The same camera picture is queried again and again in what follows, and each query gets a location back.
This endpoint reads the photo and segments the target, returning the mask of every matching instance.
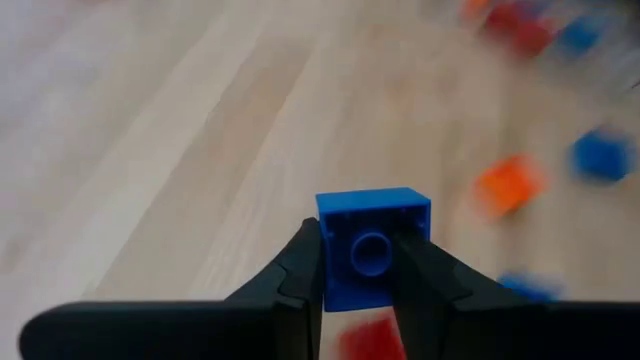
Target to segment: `lego brick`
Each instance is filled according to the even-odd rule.
[[[624,178],[631,172],[634,158],[629,138],[603,128],[588,132],[572,148],[572,161],[578,173],[605,181]]]
[[[339,339],[339,359],[406,359],[394,320],[393,314],[385,315],[345,331]]]
[[[543,282],[527,273],[511,272],[502,275],[498,282],[534,302],[551,302],[560,297],[561,288],[557,284]]]
[[[582,56],[591,50],[601,37],[602,26],[591,16],[581,16],[558,34],[557,41],[569,55]]]
[[[495,217],[517,210],[541,190],[540,175],[522,155],[497,163],[476,182],[479,199]]]
[[[522,20],[521,8],[517,4],[500,3],[489,12],[484,28],[498,35],[511,36]]]
[[[400,231],[429,239],[431,201],[410,188],[316,195],[326,252],[325,311],[391,305],[385,283],[391,238]]]
[[[520,56],[539,55],[553,40],[553,33],[541,21],[522,21],[515,31],[512,48]]]

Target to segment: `scattered toy blocks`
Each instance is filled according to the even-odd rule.
[[[340,360],[404,360],[404,348],[393,321],[389,315],[344,332],[338,343]]]
[[[631,139],[610,129],[592,130],[572,148],[572,160],[579,174],[605,181],[618,181],[633,168],[635,151]]]
[[[477,195],[496,217],[512,212],[542,190],[540,177],[522,155],[498,163],[476,182]]]
[[[532,276],[524,273],[507,273],[498,279],[498,282],[534,302],[555,301],[560,296],[560,287],[550,284],[542,284]]]
[[[429,239],[431,201],[410,188],[316,195],[326,250],[325,311],[391,305],[384,274],[391,238],[413,231]]]

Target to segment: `wooden floor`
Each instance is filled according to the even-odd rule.
[[[225,297],[326,191],[413,187],[433,241],[489,276],[639,298],[640,180],[566,164],[603,113],[634,136],[637,115],[514,66],[435,1],[4,1],[0,358],[62,302]],[[549,188],[490,222],[470,185],[518,152]],[[326,316],[324,358],[349,319]]]

